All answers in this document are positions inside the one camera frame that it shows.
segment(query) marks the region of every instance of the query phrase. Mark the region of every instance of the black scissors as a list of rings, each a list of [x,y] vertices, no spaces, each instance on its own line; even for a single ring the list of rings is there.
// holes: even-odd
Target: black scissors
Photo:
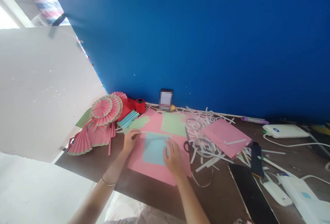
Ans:
[[[187,153],[189,153],[190,149],[191,149],[191,151],[194,150],[194,149],[193,149],[192,145],[189,143],[190,138],[189,138],[187,128],[186,128],[186,135],[187,135],[188,140],[186,140],[185,143],[183,143],[183,148],[185,149],[185,151]]]

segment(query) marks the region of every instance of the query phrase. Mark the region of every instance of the wooden table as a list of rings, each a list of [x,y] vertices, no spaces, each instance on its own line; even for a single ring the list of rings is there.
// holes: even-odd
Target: wooden table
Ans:
[[[266,141],[263,138],[263,129],[260,124],[243,122],[239,118],[234,120],[239,130],[260,144],[264,150],[285,152],[286,155],[270,154],[269,160],[283,167],[297,177],[314,175],[330,182],[330,172],[325,170],[327,160],[316,155],[314,150],[308,146],[285,148]],[[108,166],[117,157],[123,147],[123,134],[117,134],[112,140],[111,156],[108,156],[108,146],[95,147],[90,152],[80,156],[70,156],[64,153],[56,165],[81,175],[85,178],[98,182]],[[307,143],[307,139],[279,139],[278,143],[293,145]],[[141,201],[147,205],[160,209],[166,213],[184,219],[183,206],[180,200],[177,187],[168,185],[156,179],[150,178],[127,168],[126,161],[115,190]],[[233,160],[237,164],[242,164],[238,159]],[[200,166],[200,160],[195,159],[191,165],[192,172],[196,180],[201,184],[209,182],[211,177],[211,167],[204,168],[195,173],[195,169]],[[249,219],[244,210],[244,205],[230,176],[228,163],[220,160],[215,166],[213,179],[210,186],[200,188],[193,179],[189,181],[201,202],[211,223],[232,223],[237,218]],[[270,172],[276,172],[272,166],[264,162],[263,166],[270,168]],[[306,179],[309,187],[314,191],[320,200],[330,202],[330,186],[313,179]],[[304,224],[301,215],[294,205],[282,207],[261,187],[270,206],[272,207],[280,224]]]

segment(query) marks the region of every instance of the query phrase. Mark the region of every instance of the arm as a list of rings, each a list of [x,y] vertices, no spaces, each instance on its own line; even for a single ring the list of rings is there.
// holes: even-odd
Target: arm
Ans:
[[[167,148],[164,148],[164,161],[178,185],[187,224],[209,224],[204,210],[202,209],[186,175],[180,161],[180,148],[178,144],[169,139],[166,142],[169,149],[167,156]]]
[[[118,181],[123,165],[140,135],[141,132],[137,129],[132,129],[125,135],[123,150],[102,177],[104,183],[101,180],[97,183],[68,224],[96,223],[115,187],[106,184],[115,184]]]

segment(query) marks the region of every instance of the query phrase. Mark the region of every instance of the blue backdrop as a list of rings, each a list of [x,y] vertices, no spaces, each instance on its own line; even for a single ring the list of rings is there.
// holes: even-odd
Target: blue backdrop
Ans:
[[[330,0],[59,0],[108,92],[265,118],[330,116]]]

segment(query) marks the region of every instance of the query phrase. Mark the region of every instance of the yellow object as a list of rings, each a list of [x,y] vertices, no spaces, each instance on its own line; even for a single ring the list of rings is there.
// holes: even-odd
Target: yellow object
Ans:
[[[326,134],[330,136],[330,129],[327,128],[326,126],[312,126],[312,129],[314,129],[315,131],[322,133],[322,134]]]

